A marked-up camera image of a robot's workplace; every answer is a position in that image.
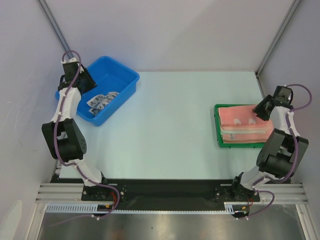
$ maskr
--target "metal frame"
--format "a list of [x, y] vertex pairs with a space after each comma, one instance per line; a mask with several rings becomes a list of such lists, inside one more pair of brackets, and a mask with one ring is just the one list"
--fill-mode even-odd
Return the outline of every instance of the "metal frame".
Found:
[[255, 74], [255, 79], [256, 79], [256, 83], [258, 84], [260, 94], [261, 94], [262, 98], [264, 99], [266, 97], [266, 91], [265, 91], [264, 86], [261, 83], [260, 77], [257, 76], [257, 73]]
[[[126, 189], [123, 195], [125, 201], [120, 201], [117, 207], [118, 211], [125, 213], [155, 213], [159, 211], [163, 213], [170, 211], [170, 213], [201, 212], [215, 214], [226, 210], [224, 202], [227, 201], [213, 201], [219, 197], [216, 193], [217, 187], [227, 186], [229, 188], [232, 180], [108, 179], [107, 182], [118, 189]], [[59, 176], [55, 174], [51, 183], [44, 183], [40, 186], [36, 202], [112, 204], [109, 198], [107, 201], [87, 200], [86, 191], [83, 183], [79, 183], [79, 181], [77, 183], [75, 179], [59, 179]], [[260, 200], [259, 196], [253, 197], [253, 199], [254, 202]]]
[[[70, 47], [60, 30], [46, 0], [36, 0], [41, 8], [45, 18], [47, 19], [48, 23], [50, 24], [54, 34], [56, 35], [57, 39], [59, 40], [61, 47], [63, 50], [69, 51]], [[264, 96], [264, 91], [261, 86], [259, 76], [263, 71], [266, 63], [268, 62], [271, 54], [274, 52], [279, 40], [281, 39], [285, 29], [287, 28], [289, 22], [293, 18], [294, 13], [296, 12], [298, 6], [300, 5], [301, 0], [294, 0], [290, 9], [288, 10], [284, 20], [281, 23], [272, 43], [265, 54], [259, 68], [256, 71], [257, 82], [259, 85], [259, 89], [261, 91], [261, 95]], [[73, 55], [71, 53], [68, 54], [69, 58], [72, 58]], [[57, 165], [55, 174], [60, 173], [61, 166]], [[311, 208], [308, 203], [308, 199], [306, 193], [304, 191], [302, 184], [267, 184], [260, 188], [261, 190], [269, 190], [275, 194], [275, 201], [273, 204], [295, 204], [298, 215], [300, 218], [300, 222], [307, 240], [316, 240], [320, 239], [319, 233], [317, 232], [316, 226], [314, 224], [314, 220], [311, 214]], [[39, 192], [35, 201], [34, 205], [34, 214], [32, 222], [29, 226], [27, 231], [26, 240], [35, 240], [38, 238], [41, 224], [44, 218], [44, 214], [49, 206], [50, 211], [64, 211], [63, 209], [66, 208], [59, 208], [56, 207], [57, 204], [60, 206], [84, 206], [90, 205], [94, 207], [101, 203], [109, 203], [109, 202], [83, 202], [81, 201], [83, 191], [83, 184], [82, 183], [44, 183], [40, 186]], [[260, 202], [255, 202], [255, 204], [259, 205], [266, 205], [271, 200], [271, 196], [267, 193], [260, 194]], [[232, 214], [233, 209], [232, 205], [243, 205], [244, 202], [225, 202], [225, 211], [125, 211], [125, 210], [115, 210], [115, 213], [132, 213], [132, 214]], [[74, 213], [79, 213], [79, 209], [83, 208], [73, 208]], [[86, 213], [92, 213], [92, 208], [88, 208], [89, 210]]]
[[296, 205], [302, 229], [306, 240], [320, 239], [319, 232], [315, 226], [315, 220], [311, 214], [310, 205]]
[[[97, 211], [98, 204], [110, 204], [110, 201], [82, 201], [84, 185], [82, 183], [43, 183], [41, 184], [35, 201], [35, 212], [30, 225], [27, 240], [37, 239], [44, 214], [48, 209], [51, 213], [88, 213]], [[320, 239], [311, 214], [311, 208], [302, 184], [265, 184], [260, 190], [274, 193], [273, 204], [296, 205], [303, 232], [307, 240]], [[260, 202], [255, 205], [267, 205], [271, 196], [267, 193], [260, 194]], [[115, 214], [234, 214], [233, 205], [245, 205], [247, 202], [225, 202], [225, 210], [218, 211], [132, 211], [115, 210]]]
[[[63, 48], [64, 52], [70, 51], [70, 47], [64, 37], [64, 35], [62, 34], [59, 25], [57, 24], [57, 21], [55, 19], [55, 17], [53, 16], [46, 0], [36, 0], [39, 4], [39, 7], [41, 8], [46, 20], [48, 21], [48, 23], [51, 26], [51, 29], [54, 33], [54, 35], [57, 37], [58, 41], [61, 44], [61, 47]], [[69, 59], [73, 58], [73, 54], [71, 52], [67, 53], [67, 56], [69, 57]]]
[[[69, 203], [69, 204], [111, 204], [110, 201], [82, 201], [83, 183], [43, 183], [39, 188], [35, 202], [43, 203]], [[259, 188], [274, 193], [273, 204], [307, 205], [308, 199], [302, 184], [265, 184]], [[257, 205], [265, 205], [272, 197], [267, 193], [260, 193], [260, 202]], [[243, 205], [247, 202], [226, 202], [229, 205]]]
[[286, 13], [277, 33], [275, 34], [272, 43], [268, 49], [268, 51], [266, 52], [266, 54], [263, 57], [263, 60], [260, 64], [260, 66], [258, 67], [257, 71], [256, 71], [256, 75], [257, 77], [260, 76], [261, 72], [263, 71], [266, 63], [268, 62], [271, 54], [274, 52], [276, 46], [278, 45], [279, 40], [281, 39], [284, 31], [286, 30], [288, 24], [290, 23], [291, 19], [293, 18], [293, 15], [295, 14], [298, 6], [300, 5], [300, 2], [302, 0], [294, 0], [293, 3], [291, 4], [288, 12]]

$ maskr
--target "folded towel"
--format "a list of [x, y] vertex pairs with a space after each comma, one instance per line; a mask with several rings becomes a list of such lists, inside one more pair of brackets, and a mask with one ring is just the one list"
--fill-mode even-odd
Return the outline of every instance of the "folded towel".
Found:
[[220, 131], [225, 143], [264, 143], [274, 126], [263, 121], [252, 112], [256, 105], [242, 105], [218, 108]]
[[255, 113], [252, 112], [256, 105], [243, 105], [243, 106], [230, 106], [219, 107], [219, 117], [221, 127], [250, 127], [261, 128], [264, 127], [267, 122], [258, 118]]
[[265, 143], [272, 133], [272, 129], [265, 133], [248, 133], [248, 134], [222, 134], [224, 143]]

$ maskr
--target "green tray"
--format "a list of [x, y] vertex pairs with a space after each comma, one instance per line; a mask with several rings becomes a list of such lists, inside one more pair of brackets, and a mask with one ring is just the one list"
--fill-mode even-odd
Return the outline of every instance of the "green tray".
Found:
[[215, 120], [215, 129], [216, 129], [216, 137], [218, 141], [218, 145], [220, 148], [259, 148], [261, 149], [265, 143], [264, 142], [257, 142], [257, 143], [224, 143], [221, 137], [221, 130], [220, 130], [220, 118], [218, 108], [227, 108], [227, 107], [234, 107], [234, 106], [243, 106], [248, 104], [216, 104], [214, 106], [214, 120]]

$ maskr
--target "wire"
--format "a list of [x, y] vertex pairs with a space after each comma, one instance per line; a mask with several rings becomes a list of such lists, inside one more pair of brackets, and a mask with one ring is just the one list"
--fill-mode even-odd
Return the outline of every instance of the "wire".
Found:
[[254, 204], [254, 200], [252, 199], [252, 197], [250, 197], [250, 199], [248, 200], [250, 200], [250, 203], [248, 201], [248, 207], [251, 207]]
[[292, 103], [292, 101], [294, 100], [294, 91], [291, 90], [291, 96], [290, 96], [290, 101], [289, 101], [289, 104]]
[[308, 106], [311, 104], [311, 102], [312, 102], [312, 93], [311, 93], [311, 91], [310, 91], [306, 86], [304, 86], [304, 85], [302, 85], [302, 84], [295, 83], [295, 84], [289, 84], [289, 85], [287, 85], [286, 87], [295, 87], [295, 86], [301, 87], [301, 88], [305, 89], [305, 90], [308, 92], [308, 94], [309, 94], [309, 101], [308, 101], [308, 103], [307, 103], [306, 105], [303, 105], [303, 106], [300, 106], [300, 107], [296, 107], [296, 108], [294, 108], [294, 109], [291, 109], [290, 112], [304, 109], [304, 108], [308, 107]]
[[116, 195], [114, 194], [114, 192], [111, 192], [110, 195], [112, 195], [112, 197], [113, 197], [113, 205], [115, 205], [115, 204], [116, 204], [116, 201], [117, 201], [117, 197], [116, 197]]
[[64, 81], [64, 78], [65, 78], [65, 75], [63, 74], [61, 77], [60, 77], [60, 83], [62, 83]]
[[285, 115], [285, 121], [286, 121], [286, 124], [288, 126], [288, 129], [289, 129], [289, 132], [290, 134], [292, 135], [293, 137], [293, 142], [294, 142], [294, 158], [293, 158], [293, 162], [292, 162], [292, 166], [291, 166], [291, 169], [290, 171], [280, 180], [275, 180], [275, 179], [272, 179], [271, 177], [269, 176], [265, 176], [265, 177], [262, 177], [260, 179], [258, 179], [257, 181], [255, 181], [253, 184], [252, 184], [252, 189], [256, 192], [256, 193], [268, 193], [268, 194], [271, 194], [272, 195], [272, 199], [270, 201], [270, 203], [264, 207], [263, 209], [261, 209], [260, 211], [257, 211], [253, 214], [250, 214], [249, 217], [251, 216], [254, 216], [256, 214], [259, 214], [261, 212], [263, 212], [264, 210], [266, 210], [267, 208], [269, 208], [272, 203], [275, 201], [275, 194], [271, 191], [267, 191], [267, 190], [257, 190], [255, 189], [255, 186], [260, 183], [261, 181], [263, 181], [265, 178], [266, 179], [269, 179], [271, 180], [272, 182], [276, 183], [276, 184], [281, 184], [281, 183], [284, 183], [286, 180], [288, 180], [290, 178], [290, 176], [292, 175], [292, 173], [294, 172], [295, 168], [296, 168], [296, 165], [297, 165], [297, 161], [298, 161], [298, 149], [299, 149], [299, 146], [298, 146], [298, 140], [297, 140], [297, 136], [295, 135], [293, 129], [292, 129], [292, 125], [291, 125], [291, 122], [290, 122], [290, 119], [289, 119], [289, 114], [294, 112], [294, 111], [297, 111], [297, 110], [301, 110], [301, 109], [304, 109], [306, 107], [308, 107], [311, 102], [312, 102], [312, 93], [311, 91], [304, 85], [302, 84], [290, 84], [290, 85], [287, 85], [286, 87], [293, 87], [293, 86], [298, 86], [298, 87], [301, 87], [301, 88], [304, 88], [308, 94], [309, 94], [309, 101], [307, 104], [303, 105], [303, 106], [300, 106], [300, 107], [297, 107], [297, 108], [293, 108], [291, 109], [290, 111], [288, 111]]
[[61, 155], [59, 153], [59, 148], [58, 148], [58, 139], [57, 139], [57, 135], [58, 135], [58, 125], [59, 125], [59, 122], [60, 122], [60, 119], [61, 119], [61, 113], [63, 112], [63, 108], [64, 108], [64, 103], [65, 103], [65, 100], [66, 100], [66, 96], [68, 95], [68, 92], [70, 91], [70, 89], [72, 88], [73, 84], [75, 83], [75, 81], [77, 80], [78, 76], [79, 76], [79, 73], [80, 73], [80, 70], [81, 70], [81, 66], [82, 66], [82, 63], [81, 63], [81, 57], [79, 55], [78, 52], [74, 51], [74, 50], [70, 50], [70, 51], [66, 51], [63, 55], [62, 55], [62, 62], [65, 61], [65, 56], [68, 54], [68, 53], [74, 53], [77, 55], [78, 57], [78, 69], [70, 83], [70, 85], [68, 86], [68, 88], [66, 89], [65, 91], [65, 94], [64, 96], [62, 97], [62, 100], [61, 100], [61, 104], [60, 104], [60, 108], [59, 108], [59, 114], [58, 114], [58, 117], [56, 119], [56, 122], [54, 124], [54, 128], [53, 128], [53, 145], [54, 145], [54, 151], [55, 151], [55, 154], [59, 160], [59, 162], [65, 166], [65, 167], [68, 167], [68, 166], [76, 166], [76, 169], [78, 170], [79, 174], [84, 178], [85, 181], [88, 181], [96, 186], [99, 186], [99, 187], [103, 187], [103, 188], [108, 188], [108, 189], [111, 189], [111, 190], [114, 190], [116, 192], [116, 195], [117, 195], [117, 198], [116, 198], [116, 202], [113, 206], [113, 208], [108, 212], [106, 213], [105, 215], [103, 216], [98, 216], [98, 217], [95, 217], [93, 215], [88, 215], [88, 214], [84, 214], [84, 215], [80, 215], [80, 216], [76, 216], [76, 217], [72, 217], [70, 219], [67, 219], [67, 220], [64, 220], [64, 221], [61, 221], [61, 222], [57, 222], [55, 224], [52, 224], [51, 227], [53, 226], [57, 226], [57, 225], [60, 225], [60, 224], [63, 224], [63, 223], [66, 223], [66, 222], [69, 222], [71, 220], [74, 220], [74, 219], [78, 219], [78, 218], [82, 218], [82, 217], [95, 217], [97, 220], [99, 219], [105, 219], [109, 214], [111, 214], [115, 208], [118, 206], [119, 204], [119, 200], [120, 200], [120, 194], [119, 194], [119, 191], [113, 187], [113, 186], [109, 186], [109, 185], [104, 185], [104, 184], [101, 184], [101, 183], [98, 183], [98, 182], [95, 182], [91, 179], [89, 179], [80, 169], [80, 167], [78, 166], [77, 163], [75, 162], [72, 162], [72, 163], [65, 163], [63, 161], [63, 159], [61, 158]]

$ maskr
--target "white table surface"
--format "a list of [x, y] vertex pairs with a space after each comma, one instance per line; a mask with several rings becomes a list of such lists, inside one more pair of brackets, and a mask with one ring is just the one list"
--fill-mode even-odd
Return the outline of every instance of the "white table surface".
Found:
[[[106, 178], [232, 179], [259, 149], [220, 148], [216, 104], [262, 100], [254, 72], [140, 72], [136, 92], [103, 125], [79, 116], [85, 160]], [[79, 178], [63, 167], [60, 178]]]

